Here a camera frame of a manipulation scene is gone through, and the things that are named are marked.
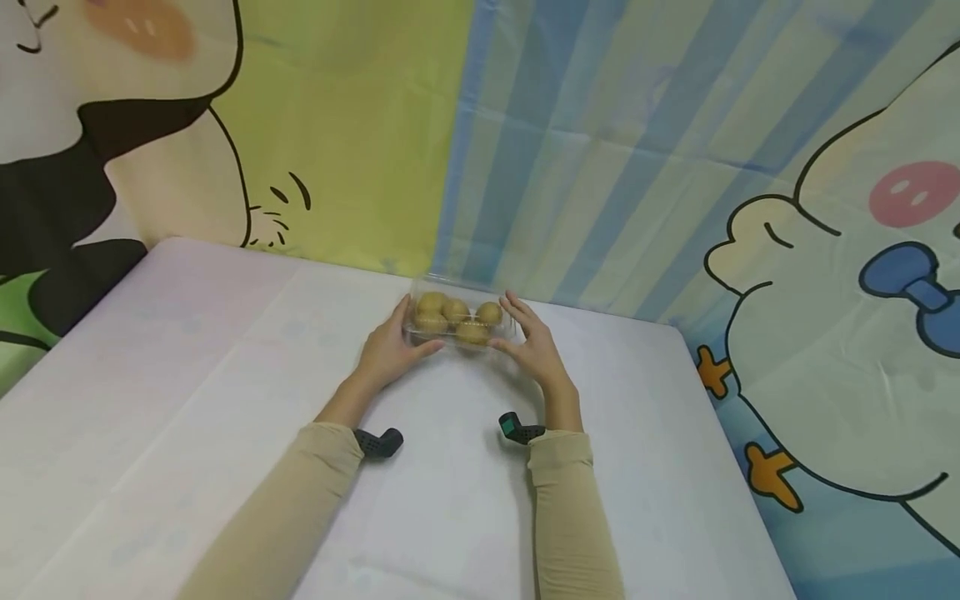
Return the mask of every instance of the blue bow tie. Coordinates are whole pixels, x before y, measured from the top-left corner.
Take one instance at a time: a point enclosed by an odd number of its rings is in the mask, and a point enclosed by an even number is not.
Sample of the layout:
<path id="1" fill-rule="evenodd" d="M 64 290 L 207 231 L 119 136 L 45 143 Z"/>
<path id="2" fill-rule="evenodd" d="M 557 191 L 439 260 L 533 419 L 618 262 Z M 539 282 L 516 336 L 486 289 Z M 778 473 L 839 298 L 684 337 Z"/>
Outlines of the blue bow tie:
<path id="1" fill-rule="evenodd" d="M 937 256 L 919 242 L 880 251 L 860 271 L 860 287 L 878 298 L 903 298 L 918 309 L 917 333 L 934 352 L 960 358 L 960 292 L 937 283 Z"/>

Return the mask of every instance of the plastic container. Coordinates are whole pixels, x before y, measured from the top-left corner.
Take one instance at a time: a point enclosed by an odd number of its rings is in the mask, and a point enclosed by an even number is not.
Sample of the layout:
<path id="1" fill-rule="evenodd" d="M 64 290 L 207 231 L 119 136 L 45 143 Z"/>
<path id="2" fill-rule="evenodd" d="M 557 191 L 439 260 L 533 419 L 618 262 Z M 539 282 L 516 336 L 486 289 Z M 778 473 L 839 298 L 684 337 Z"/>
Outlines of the plastic container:
<path id="1" fill-rule="evenodd" d="M 420 299 L 425 294 L 436 292 L 443 294 L 447 300 L 462 300 L 467 305 L 469 314 L 455 311 L 453 304 L 442 307 L 440 314 L 446 312 L 446 316 L 442 319 L 437 319 L 437 313 L 433 310 L 419 312 Z M 500 309 L 502 318 L 499 324 L 481 324 L 476 317 L 477 309 L 486 302 L 492 302 L 499 306 L 500 296 L 489 288 L 468 281 L 456 281 L 435 275 L 417 277 L 410 285 L 410 308 L 403 320 L 403 329 L 415 343 L 441 338 L 457 348 L 466 350 L 486 349 L 486 340 L 490 338 L 511 340 L 516 336 L 516 322 L 502 307 Z M 463 322 L 472 323 L 465 325 L 465 328 L 467 334 L 473 334 L 469 337 L 474 340 L 474 343 L 466 341 L 465 337 L 467 336 L 457 335 L 457 329 L 463 325 Z"/>

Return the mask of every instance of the table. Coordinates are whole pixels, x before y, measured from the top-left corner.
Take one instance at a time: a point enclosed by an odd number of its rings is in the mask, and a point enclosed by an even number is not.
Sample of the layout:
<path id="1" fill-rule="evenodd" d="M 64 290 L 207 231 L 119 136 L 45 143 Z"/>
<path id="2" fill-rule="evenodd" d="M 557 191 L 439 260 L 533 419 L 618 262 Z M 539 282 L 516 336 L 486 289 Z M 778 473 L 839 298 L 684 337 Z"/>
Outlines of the table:
<path id="1" fill-rule="evenodd" d="M 0 598 L 172 598 L 408 279 L 161 243 L 0 400 Z M 583 398 L 631 598 L 793 598 L 680 334 L 532 303 Z M 366 463 L 297 598 L 533 598 L 526 449 L 505 357 L 448 348 L 364 427 Z"/>

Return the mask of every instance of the wrist tracker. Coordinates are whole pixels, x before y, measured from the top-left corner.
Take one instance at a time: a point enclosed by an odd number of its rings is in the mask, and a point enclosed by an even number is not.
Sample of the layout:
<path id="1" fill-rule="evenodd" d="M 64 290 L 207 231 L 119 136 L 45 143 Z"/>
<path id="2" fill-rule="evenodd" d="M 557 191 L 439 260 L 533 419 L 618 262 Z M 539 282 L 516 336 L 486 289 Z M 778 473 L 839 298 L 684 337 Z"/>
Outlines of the wrist tracker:
<path id="1" fill-rule="evenodd" d="M 516 413 L 504 413 L 500 416 L 500 431 L 505 438 L 517 444 L 527 445 L 531 440 L 546 433 L 543 425 L 524 425 Z"/>
<path id="2" fill-rule="evenodd" d="M 353 437 L 363 450 L 365 458 L 388 459 L 403 445 L 403 434 L 391 427 L 379 438 L 363 429 L 354 429 Z"/>

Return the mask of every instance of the kiwi fruit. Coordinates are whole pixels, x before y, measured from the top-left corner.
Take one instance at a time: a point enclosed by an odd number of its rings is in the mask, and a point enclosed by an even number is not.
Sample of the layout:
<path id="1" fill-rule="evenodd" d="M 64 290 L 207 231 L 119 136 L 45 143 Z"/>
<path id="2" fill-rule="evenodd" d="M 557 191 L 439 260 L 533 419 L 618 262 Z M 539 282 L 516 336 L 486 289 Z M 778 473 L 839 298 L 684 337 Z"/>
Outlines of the kiwi fruit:
<path id="1" fill-rule="evenodd" d="M 451 323 L 457 324 L 470 318 L 470 309 L 463 300 L 448 298 L 444 303 L 443 315 Z"/>
<path id="2" fill-rule="evenodd" d="M 447 321 L 444 315 L 438 312 L 417 313 L 414 325 L 420 333 L 446 333 Z"/>
<path id="3" fill-rule="evenodd" d="M 479 321 L 463 321 L 457 325 L 457 339 L 472 346 L 486 346 L 490 340 L 487 326 Z"/>
<path id="4" fill-rule="evenodd" d="M 503 309 L 496 302 L 484 302 L 477 308 L 477 321 L 490 326 L 499 325 L 503 321 Z"/>
<path id="5" fill-rule="evenodd" d="M 425 292 L 417 300 L 417 313 L 439 313 L 444 309 L 446 294 L 442 292 Z"/>

